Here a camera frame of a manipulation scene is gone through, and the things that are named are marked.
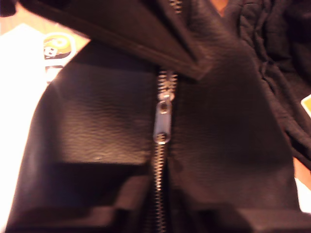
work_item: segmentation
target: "black garment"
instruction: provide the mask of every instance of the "black garment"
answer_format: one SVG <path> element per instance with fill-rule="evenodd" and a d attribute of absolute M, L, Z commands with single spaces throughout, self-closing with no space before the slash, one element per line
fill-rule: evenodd
<path fill-rule="evenodd" d="M 144 232 L 159 66 L 179 74 L 169 231 L 311 231 L 257 54 L 208 1 L 185 2 L 184 19 L 164 0 L 22 2 L 100 42 L 61 71 L 36 109 L 6 232 Z"/>
<path fill-rule="evenodd" d="M 294 156 L 308 169 L 311 120 L 300 102 L 311 94 L 310 10 L 309 1 L 233 0 L 225 12 L 230 28 L 252 54 Z"/>

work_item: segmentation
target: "metal zipper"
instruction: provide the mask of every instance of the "metal zipper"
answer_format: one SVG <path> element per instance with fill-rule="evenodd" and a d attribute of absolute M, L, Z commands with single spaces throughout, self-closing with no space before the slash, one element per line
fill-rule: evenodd
<path fill-rule="evenodd" d="M 172 101 L 175 98 L 177 75 L 171 70 L 161 71 L 158 76 L 158 104 L 156 105 L 154 141 L 154 201 L 157 233 L 166 232 L 163 203 L 163 172 L 166 160 L 166 145 L 171 139 Z"/>

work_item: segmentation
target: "black leather jacket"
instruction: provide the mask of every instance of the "black leather jacket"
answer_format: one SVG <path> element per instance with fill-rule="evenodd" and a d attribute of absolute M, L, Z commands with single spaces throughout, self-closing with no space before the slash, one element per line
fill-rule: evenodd
<path fill-rule="evenodd" d="M 181 14 L 168 0 L 21 2 L 94 40 L 38 104 L 6 232 L 155 227 L 162 68 L 178 74 L 161 190 L 167 231 L 311 232 L 261 63 L 208 1 L 184 1 Z M 260 6 L 232 2 L 228 13 L 237 19 L 248 5 Z"/>

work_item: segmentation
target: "zipper pull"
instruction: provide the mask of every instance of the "zipper pull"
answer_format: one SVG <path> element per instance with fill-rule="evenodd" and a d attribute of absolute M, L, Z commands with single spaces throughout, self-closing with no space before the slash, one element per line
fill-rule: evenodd
<path fill-rule="evenodd" d="M 172 102 L 171 93 L 162 93 L 162 98 L 156 105 L 154 141 L 159 145 L 168 143 L 171 139 Z"/>

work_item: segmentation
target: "yellow sticker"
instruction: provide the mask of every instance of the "yellow sticker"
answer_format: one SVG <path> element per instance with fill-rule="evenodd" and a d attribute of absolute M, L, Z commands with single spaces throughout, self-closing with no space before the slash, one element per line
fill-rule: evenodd
<path fill-rule="evenodd" d="M 65 66 L 76 54 L 74 38 L 66 33 L 49 33 L 44 42 L 46 67 Z"/>
<path fill-rule="evenodd" d="M 306 110 L 311 117 L 311 95 L 305 97 L 301 102 L 302 107 Z"/>

